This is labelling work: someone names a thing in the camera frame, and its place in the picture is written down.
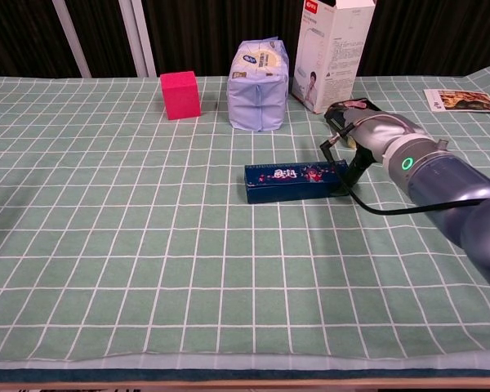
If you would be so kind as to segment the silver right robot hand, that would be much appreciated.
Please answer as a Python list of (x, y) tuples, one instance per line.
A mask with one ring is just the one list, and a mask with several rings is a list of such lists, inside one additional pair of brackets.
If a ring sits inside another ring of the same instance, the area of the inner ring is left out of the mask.
[(374, 163), (403, 191), (417, 164), (433, 151), (434, 140), (416, 124), (397, 114), (372, 109), (348, 108), (340, 114), (341, 130), (348, 131), (357, 145), (344, 179), (354, 185)]

